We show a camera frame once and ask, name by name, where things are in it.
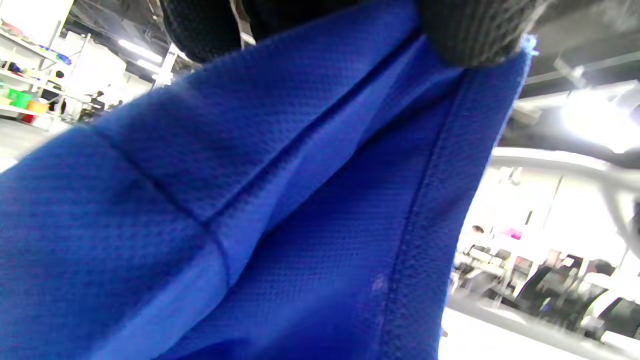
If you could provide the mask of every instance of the person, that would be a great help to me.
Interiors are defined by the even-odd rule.
[[[104,96],[104,92],[102,90],[98,90],[93,94],[87,94],[90,96],[89,106],[85,106],[80,111],[80,116],[78,118],[78,122],[80,123],[89,123],[95,120],[97,115],[100,115],[105,110],[105,103],[100,98]]]
[[[612,289],[613,281],[611,276],[616,271],[615,266],[603,259],[593,261],[593,271],[587,270],[584,278],[579,281],[578,292],[583,294],[599,294],[602,290]]]
[[[122,106],[122,104],[123,104],[123,101],[122,101],[122,100],[118,100],[118,102],[117,102],[116,104],[111,104],[111,105],[109,105],[109,107],[107,108],[107,110],[109,110],[109,111],[113,111],[113,110],[115,110],[115,109],[117,109],[117,108],[121,107],[121,106]]]
[[[484,228],[480,225],[473,225],[471,232],[465,230],[458,242],[458,251],[468,253],[472,249],[489,254],[492,246],[492,237],[484,233]]]
[[[56,71],[56,79],[50,79],[47,81],[47,85],[51,85],[55,90],[61,92],[63,90],[62,84],[61,84],[61,79],[63,79],[65,77],[65,73],[62,72],[61,70],[57,70]],[[58,105],[60,103],[59,100],[57,100],[57,98],[60,97],[60,93],[58,92],[53,92],[49,89],[43,89],[42,90],[42,94],[40,95],[41,98],[49,101],[49,111],[56,111],[56,105]],[[60,114],[64,114],[66,109],[67,109],[67,102],[63,101],[62,104],[60,105]]]

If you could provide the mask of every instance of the blue textured cloth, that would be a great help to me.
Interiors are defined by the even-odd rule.
[[[376,0],[59,136],[0,177],[0,358],[436,359],[528,65]]]

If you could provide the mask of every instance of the stitching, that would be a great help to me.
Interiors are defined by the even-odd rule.
[[[236,202],[240,196],[248,192],[253,188],[255,184],[260,183],[264,178],[268,177],[269,171],[275,167],[275,164],[284,163],[285,159],[290,157],[292,153],[295,153],[304,146],[305,140],[312,136],[314,133],[321,129],[327,122],[331,121],[334,114],[339,112],[343,107],[349,104],[356,96],[360,95],[360,92],[368,86],[372,81],[382,76],[387,69],[387,65],[393,62],[399,54],[405,52],[407,48],[413,45],[414,41],[421,36],[418,29],[414,29],[390,54],[386,55],[376,66],[369,71],[365,76],[353,85],[342,97],[337,99],[331,106],[316,117],[310,124],[305,126],[299,133],[294,135],[287,145],[278,150],[263,166],[260,167],[251,179],[240,187],[235,193],[233,193],[212,215],[208,216],[204,220],[204,224],[207,226],[211,222],[219,217],[221,213],[224,213],[233,203]]]
[[[390,327],[393,328],[394,325],[388,324],[387,322],[387,318],[389,316],[388,312],[391,308],[389,302],[393,301],[394,298],[396,297],[396,293],[399,288],[399,280],[400,278],[402,278],[401,274],[404,272],[404,270],[402,269],[403,264],[400,264],[401,262],[400,260],[406,252],[405,250],[403,250],[403,245],[409,237],[413,236],[415,232],[414,224],[418,220],[417,217],[420,212],[415,205],[422,200],[422,198],[424,197],[424,193],[427,191],[428,188],[431,187],[431,184],[433,181],[433,177],[431,176],[431,174],[433,174],[434,172],[437,172],[438,169],[442,166],[442,164],[440,164],[441,161],[437,161],[437,159],[440,157],[440,154],[442,153],[443,148],[446,146],[446,140],[448,139],[448,134],[451,131],[452,123],[455,122],[453,121],[453,118],[455,118],[457,114],[460,113],[460,110],[463,110],[465,108],[465,105],[462,104],[462,99],[464,99],[466,94],[470,91],[469,89],[475,86],[475,83],[471,83],[474,80],[474,77],[471,76],[472,74],[473,72],[465,71],[465,74],[463,75],[462,83],[464,84],[466,81],[469,81],[470,83],[468,83],[466,86],[463,85],[463,89],[458,94],[458,96],[456,97],[456,100],[451,106],[451,110],[449,111],[447,120],[445,121],[445,124],[443,128],[441,128],[440,134],[437,137],[436,145],[435,145],[435,148],[433,149],[433,155],[426,161],[425,171],[423,171],[422,177],[420,179],[420,183],[419,183],[420,185],[417,191],[415,192],[415,195],[412,199],[411,206],[409,207],[409,212],[407,213],[407,216],[406,216],[407,222],[404,226],[401,239],[397,246],[396,255],[394,258],[394,266],[393,266],[392,275],[391,275],[391,285],[387,293],[387,298],[385,299],[385,305],[383,310],[385,324],[383,326],[382,336],[380,339],[381,353],[383,357],[388,357],[387,352],[391,350],[391,346],[389,344],[390,340],[388,338],[391,336],[389,332],[392,331]]]
[[[107,144],[107,146],[109,146],[117,154],[119,154],[121,156],[121,158],[124,161],[126,161],[133,169],[135,169],[135,171],[138,173],[138,175],[140,175],[142,178],[147,180],[151,184],[151,186],[161,196],[163,196],[167,202],[169,202],[169,204],[171,204],[179,212],[181,212],[181,213],[185,214],[187,217],[189,217],[192,221],[194,221],[205,232],[209,231],[209,228],[207,227],[207,224],[199,221],[199,219],[196,217],[196,215],[193,213],[193,211],[191,209],[189,209],[187,206],[184,206],[180,202],[180,200],[178,200],[178,198],[176,198],[173,195],[173,193],[171,191],[169,191],[169,189],[167,189],[162,184],[162,182],[160,180],[156,179],[154,176],[149,174],[137,161],[135,161],[133,159],[133,157],[129,156],[126,153],[126,151],[124,151],[124,149],[122,149],[120,146],[118,146],[116,144],[116,142],[113,141],[113,139],[110,136],[108,136],[107,134],[103,133],[102,131],[100,131],[95,126],[89,126],[89,127],[87,127],[87,129],[92,131],[98,138],[100,138],[102,141],[104,141]],[[230,280],[231,268],[230,268],[229,261],[228,261],[227,250],[222,245],[222,242],[220,242],[220,239],[218,239],[216,236],[212,237],[212,241],[215,244],[215,246],[218,249],[218,251],[220,252],[220,256],[222,257],[223,266],[224,266],[224,269],[225,269],[225,284],[226,284],[227,288],[230,288],[231,287],[231,283],[230,283],[231,282],[231,280]]]

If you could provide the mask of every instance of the black glove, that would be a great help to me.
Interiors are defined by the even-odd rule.
[[[252,35],[273,34],[366,0],[236,0]],[[520,50],[520,38],[549,0],[416,0],[422,28],[442,58],[461,67],[490,66]],[[240,48],[229,0],[160,0],[167,32],[190,59],[204,63]]]

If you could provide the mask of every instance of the ceiling light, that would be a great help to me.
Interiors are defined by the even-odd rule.
[[[549,108],[555,108],[564,106],[570,96],[579,94],[581,92],[593,92],[594,94],[598,94],[598,96],[602,98],[611,98],[617,97],[629,90],[633,89],[638,85],[636,80],[632,81],[624,81],[622,83],[608,84],[595,86],[590,89],[584,90],[573,90],[571,92],[558,92],[554,94],[548,95],[539,95],[534,97],[527,97],[525,99],[519,99],[516,101],[516,108],[520,109],[536,109],[536,110],[544,110]]]
[[[159,66],[155,66],[154,64],[150,63],[147,60],[138,60],[137,64],[142,66],[143,68],[151,70],[153,72],[160,73],[162,71],[162,69],[160,69]]]
[[[616,154],[640,145],[640,127],[615,104],[594,92],[571,94],[561,114],[564,126],[573,134]]]
[[[120,46],[124,47],[125,49],[131,50],[134,53],[138,54],[138,55],[142,55],[144,57],[146,57],[147,59],[154,61],[156,63],[161,63],[162,62],[162,56],[158,55],[158,54],[154,54],[151,51],[144,49],[136,44],[132,44],[126,40],[119,40],[118,44],[120,44]]]

